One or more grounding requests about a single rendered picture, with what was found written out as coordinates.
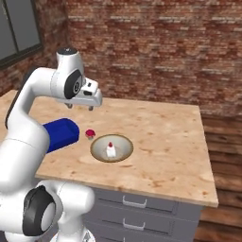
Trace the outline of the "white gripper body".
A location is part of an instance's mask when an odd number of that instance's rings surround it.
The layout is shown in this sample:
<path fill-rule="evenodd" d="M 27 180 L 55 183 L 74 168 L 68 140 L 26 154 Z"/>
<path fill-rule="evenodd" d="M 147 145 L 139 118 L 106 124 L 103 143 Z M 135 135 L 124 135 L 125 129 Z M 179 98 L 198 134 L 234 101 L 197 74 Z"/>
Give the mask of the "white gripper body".
<path fill-rule="evenodd" d="M 99 107 L 102 105 L 102 93 L 100 90 L 97 90 L 94 95 L 82 95 L 78 93 L 71 99 L 57 98 L 57 101 L 65 104 Z"/>

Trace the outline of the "blue tray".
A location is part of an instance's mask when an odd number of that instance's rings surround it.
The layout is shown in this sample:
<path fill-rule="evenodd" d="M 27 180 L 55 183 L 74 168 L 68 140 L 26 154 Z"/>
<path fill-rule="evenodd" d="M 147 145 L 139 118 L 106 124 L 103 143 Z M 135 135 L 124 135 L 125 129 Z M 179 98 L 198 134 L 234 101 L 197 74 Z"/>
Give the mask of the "blue tray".
<path fill-rule="evenodd" d="M 79 139 L 78 125 L 68 118 L 61 118 L 43 124 L 49 134 L 50 144 L 47 153 L 74 144 Z"/>

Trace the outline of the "white cake with red top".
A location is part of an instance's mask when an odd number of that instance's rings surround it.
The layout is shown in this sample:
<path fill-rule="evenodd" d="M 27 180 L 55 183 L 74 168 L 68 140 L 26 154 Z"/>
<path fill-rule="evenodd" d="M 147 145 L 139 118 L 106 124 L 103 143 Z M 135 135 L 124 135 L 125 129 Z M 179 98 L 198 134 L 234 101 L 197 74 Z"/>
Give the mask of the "white cake with red top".
<path fill-rule="evenodd" d="M 116 150 L 112 142 L 109 142 L 106 149 L 106 154 L 109 158 L 114 158 L 116 156 Z"/>

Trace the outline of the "dark framed window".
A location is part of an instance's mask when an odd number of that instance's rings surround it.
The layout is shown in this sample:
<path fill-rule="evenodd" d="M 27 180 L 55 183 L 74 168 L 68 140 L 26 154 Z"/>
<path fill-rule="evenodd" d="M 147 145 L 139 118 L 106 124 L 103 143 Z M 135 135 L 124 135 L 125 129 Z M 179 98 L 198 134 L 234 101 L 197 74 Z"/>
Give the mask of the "dark framed window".
<path fill-rule="evenodd" d="M 0 0 L 0 70 L 41 48 L 35 0 Z"/>

